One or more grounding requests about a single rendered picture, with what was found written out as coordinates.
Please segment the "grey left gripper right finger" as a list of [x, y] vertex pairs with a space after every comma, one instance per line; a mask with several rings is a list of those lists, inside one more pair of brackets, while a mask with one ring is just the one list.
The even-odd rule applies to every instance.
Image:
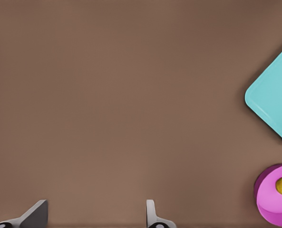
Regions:
[[155, 202], [153, 199], [146, 200], [146, 228], [176, 228], [173, 221], [160, 218], [156, 214]]

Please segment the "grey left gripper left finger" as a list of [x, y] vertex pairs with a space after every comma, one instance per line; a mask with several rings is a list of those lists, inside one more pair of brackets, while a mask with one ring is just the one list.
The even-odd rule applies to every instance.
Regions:
[[0, 228], [46, 228], [48, 224], [48, 200], [41, 199], [18, 218], [0, 222]]

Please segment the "pink plate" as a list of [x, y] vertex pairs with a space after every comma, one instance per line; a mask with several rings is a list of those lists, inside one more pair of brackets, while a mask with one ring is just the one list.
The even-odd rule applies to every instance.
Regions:
[[271, 224], [282, 227], [282, 195], [276, 181], [282, 177], [282, 164], [265, 169], [254, 184], [254, 197], [260, 214]]

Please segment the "turquoise tray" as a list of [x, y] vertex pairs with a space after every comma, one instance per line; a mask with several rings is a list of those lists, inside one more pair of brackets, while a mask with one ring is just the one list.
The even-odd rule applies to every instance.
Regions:
[[247, 88], [244, 99], [282, 138], [282, 52]]

